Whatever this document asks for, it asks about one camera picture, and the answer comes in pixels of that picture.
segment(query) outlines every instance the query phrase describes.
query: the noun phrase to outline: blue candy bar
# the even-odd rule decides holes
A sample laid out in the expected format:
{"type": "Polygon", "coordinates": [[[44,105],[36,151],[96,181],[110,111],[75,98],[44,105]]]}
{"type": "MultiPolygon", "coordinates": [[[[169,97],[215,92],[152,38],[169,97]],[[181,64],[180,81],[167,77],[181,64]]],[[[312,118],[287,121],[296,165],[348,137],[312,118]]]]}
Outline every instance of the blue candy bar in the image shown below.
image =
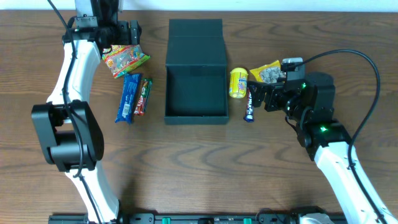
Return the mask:
{"type": "Polygon", "coordinates": [[[141,81],[141,74],[125,74],[123,82],[123,94],[120,100],[119,111],[115,123],[119,121],[126,121],[132,123],[132,112],[134,106],[134,99],[136,98],[137,88],[141,81]]]}

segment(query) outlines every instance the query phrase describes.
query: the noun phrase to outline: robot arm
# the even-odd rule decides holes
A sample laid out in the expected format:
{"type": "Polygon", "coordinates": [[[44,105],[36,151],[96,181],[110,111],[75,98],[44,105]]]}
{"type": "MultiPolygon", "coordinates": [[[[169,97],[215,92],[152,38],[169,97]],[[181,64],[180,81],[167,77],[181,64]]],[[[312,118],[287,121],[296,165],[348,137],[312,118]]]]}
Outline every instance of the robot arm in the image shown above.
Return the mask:
{"type": "MultiPolygon", "coordinates": [[[[353,173],[348,169],[347,142],[331,142],[327,147],[320,146],[315,154],[315,163],[328,179],[348,223],[377,223],[377,215],[369,204],[353,173]]],[[[366,191],[384,215],[387,223],[398,223],[386,205],[380,199],[370,183],[356,156],[352,151],[355,169],[364,184],[366,191]]]]}
{"type": "MultiPolygon", "coordinates": [[[[73,65],[72,72],[68,83],[68,103],[73,100],[90,102],[91,84],[97,66],[101,61],[101,54],[98,50],[96,42],[87,40],[74,40],[77,51],[77,58],[73,65]]],[[[55,89],[47,99],[48,103],[53,105],[62,105],[62,88],[67,75],[68,67],[72,61],[72,44],[66,43],[63,46],[65,58],[61,68],[61,73],[55,89]]]]}
{"type": "Polygon", "coordinates": [[[302,62],[301,58],[284,59],[281,67],[286,78],[278,83],[248,82],[254,96],[253,106],[258,107],[265,101],[266,111],[282,110],[286,113],[286,122],[289,123],[289,119],[297,122],[295,126],[289,125],[310,159],[328,179],[348,223],[398,223],[364,173],[354,147],[351,156],[355,166],[349,165],[348,148],[352,139],[344,126],[333,119],[333,78],[320,72],[305,74],[302,62]],[[365,196],[351,169],[355,169],[372,202],[365,196]]]}
{"type": "Polygon", "coordinates": [[[94,222],[117,222],[121,218],[119,200],[113,194],[101,165],[104,140],[98,123],[88,106],[91,84],[103,49],[111,44],[139,44],[141,28],[137,21],[118,21],[123,3],[118,0],[75,0],[77,16],[70,19],[67,33],[62,37],[65,58],[60,76],[47,104],[34,105],[32,120],[46,161],[55,164],[75,184],[94,222]],[[73,41],[76,58],[72,61],[73,41]],[[74,131],[57,131],[70,118],[65,111],[63,91],[68,68],[72,66],[67,83],[67,104],[80,132],[83,143],[83,168],[74,178],[80,163],[80,147],[74,131]]]}

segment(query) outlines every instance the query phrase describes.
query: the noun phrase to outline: white wall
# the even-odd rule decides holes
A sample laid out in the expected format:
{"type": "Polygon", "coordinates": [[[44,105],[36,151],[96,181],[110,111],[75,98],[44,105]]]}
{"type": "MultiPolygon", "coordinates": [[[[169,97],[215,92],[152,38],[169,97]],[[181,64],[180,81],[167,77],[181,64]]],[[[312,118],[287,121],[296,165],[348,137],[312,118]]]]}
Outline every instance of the white wall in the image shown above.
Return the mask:
{"type": "MultiPolygon", "coordinates": [[[[53,0],[75,9],[74,0],[53,0]]],[[[50,9],[46,0],[0,0],[0,9],[50,9]]],[[[124,0],[124,10],[398,12],[398,0],[124,0]]]]}

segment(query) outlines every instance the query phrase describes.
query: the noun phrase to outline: blue wrapper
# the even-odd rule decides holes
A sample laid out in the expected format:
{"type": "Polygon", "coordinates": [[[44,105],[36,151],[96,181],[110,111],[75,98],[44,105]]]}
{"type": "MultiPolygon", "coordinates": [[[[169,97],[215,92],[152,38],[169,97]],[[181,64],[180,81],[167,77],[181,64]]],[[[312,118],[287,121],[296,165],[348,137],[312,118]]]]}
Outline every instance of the blue wrapper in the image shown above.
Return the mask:
{"type": "Polygon", "coordinates": [[[119,121],[126,121],[132,123],[132,112],[134,106],[134,99],[136,98],[137,88],[141,80],[141,74],[126,74],[123,81],[123,94],[120,100],[119,111],[115,123],[119,121]]]}
{"type": "Polygon", "coordinates": [[[253,112],[254,108],[253,108],[252,96],[250,90],[248,89],[248,104],[246,105],[246,114],[244,115],[243,120],[249,123],[254,122],[253,112]]]}

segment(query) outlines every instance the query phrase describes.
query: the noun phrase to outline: colorful candy bag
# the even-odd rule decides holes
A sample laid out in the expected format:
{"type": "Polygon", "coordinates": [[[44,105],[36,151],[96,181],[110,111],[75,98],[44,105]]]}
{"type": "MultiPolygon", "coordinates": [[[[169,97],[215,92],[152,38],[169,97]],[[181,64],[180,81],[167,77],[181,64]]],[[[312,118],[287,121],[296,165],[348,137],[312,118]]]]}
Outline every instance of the colorful candy bag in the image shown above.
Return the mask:
{"type": "Polygon", "coordinates": [[[141,95],[138,99],[137,107],[136,107],[136,110],[134,111],[134,114],[136,114],[138,116],[142,116],[145,114],[151,87],[152,87],[152,79],[151,78],[143,79],[141,95]]]}
{"type": "Polygon", "coordinates": [[[105,64],[111,69],[114,78],[133,71],[150,56],[142,53],[140,45],[112,45],[111,49],[104,49],[109,52],[102,55],[105,64]]]}
{"type": "Polygon", "coordinates": [[[280,63],[278,60],[269,65],[264,65],[259,68],[250,70],[257,82],[276,83],[278,78],[286,78],[284,72],[280,70],[280,63]]]}
{"type": "Polygon", "coordinates": [[[119,121],[126,121],[132,123],[132,107],[134,106],[134,99],[136,98],[137,88],[141,80],[141,74],[127,74],[124,76],[123,81],[123,93],[119,105],[118,115],[115,119],[115,123],[119,121]]]}

